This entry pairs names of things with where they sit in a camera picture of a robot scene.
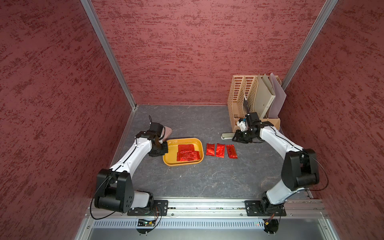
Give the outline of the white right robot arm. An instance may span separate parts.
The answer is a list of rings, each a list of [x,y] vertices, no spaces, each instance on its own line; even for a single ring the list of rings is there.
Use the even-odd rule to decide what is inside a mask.
[[[274,213],[284,206],[292,195],[320,182],[317,155],[312,149],[304,149],[290,141],[275,127],[261,124],[246,131],[237,130],[233,141],[243,144],[268,143],[283,158],[281,180],[266,191],[259,203],[261,213]]]

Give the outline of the yellow plastic storage box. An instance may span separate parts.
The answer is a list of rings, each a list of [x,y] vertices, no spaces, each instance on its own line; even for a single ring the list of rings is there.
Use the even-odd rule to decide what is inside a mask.
[[[167,140],[163,161],[170,167],[198,164],[204,159],[202,142],[197,138]]]

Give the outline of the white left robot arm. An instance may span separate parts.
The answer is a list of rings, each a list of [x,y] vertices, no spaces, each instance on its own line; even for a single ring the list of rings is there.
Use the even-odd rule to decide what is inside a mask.
[[[119,213],[150,207],[151,194],[135,191],[132,177],[145,156],[163,156],[168,152],[168,144],[163,141],[164,138],[164,128],[159,132],[140,132],[118,162],[109,169],[100,170],[97,175],[94,207]]]

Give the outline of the red tea bag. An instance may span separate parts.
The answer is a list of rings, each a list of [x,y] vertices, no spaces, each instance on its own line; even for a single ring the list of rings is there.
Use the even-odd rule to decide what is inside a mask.
[[[225,150],[226,150],[226,145],[217,144],[215,156],[218,158],[224,158],[225,157]]]
[[[186,145],[178,145],[178,152],[185,152],[185,151],[195,151],[195,146],[193,144],[186,144]]]
[[[207,156],[213,156],[213,157],[216,155],[215,144],[207,144],[206,155]]]
[[[234,145],[226,145],[226,149],[227,149],[228,157],[230,159],[237,159],[238,158],[238,155],[237,155],[237,152],[236,152]]]
[[[193,161],[200,161],[201,156],[199,151],[185,151],[185,152],[178,152],[177,154],[177,161],[178,162],[193,162]]]

